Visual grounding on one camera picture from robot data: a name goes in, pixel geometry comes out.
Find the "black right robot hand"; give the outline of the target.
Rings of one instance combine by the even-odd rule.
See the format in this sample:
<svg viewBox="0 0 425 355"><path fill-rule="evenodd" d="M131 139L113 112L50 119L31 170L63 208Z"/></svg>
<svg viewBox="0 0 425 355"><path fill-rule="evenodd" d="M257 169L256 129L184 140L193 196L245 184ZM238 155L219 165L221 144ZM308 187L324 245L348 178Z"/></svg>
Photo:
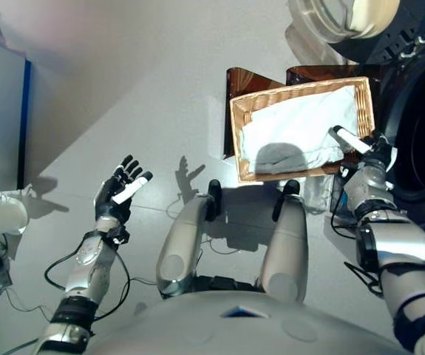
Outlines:
<svg viewBox="0 0 425 355"><path fill-rule="evenodd" d="M343 126L337 125L330 128L329 133L341 146L355 151L365 166L380 166L385 172L389 172L396 162L398 149L379 131L374 130L371 135L359 138Z"/></svg>

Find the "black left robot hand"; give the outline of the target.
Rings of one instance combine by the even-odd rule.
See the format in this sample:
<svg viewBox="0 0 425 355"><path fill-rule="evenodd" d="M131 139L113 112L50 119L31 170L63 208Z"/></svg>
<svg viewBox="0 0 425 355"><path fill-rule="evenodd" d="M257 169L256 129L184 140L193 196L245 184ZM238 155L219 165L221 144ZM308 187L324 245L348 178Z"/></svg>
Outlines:
<svg viewBox="0 0 425 355"><path fill-rule="evenodd" d="M127 155L105 180L95 196L95 219L113 217L124 224L130 217L134 195L151 179L150 171L143 171L138 160Z"/></svg>

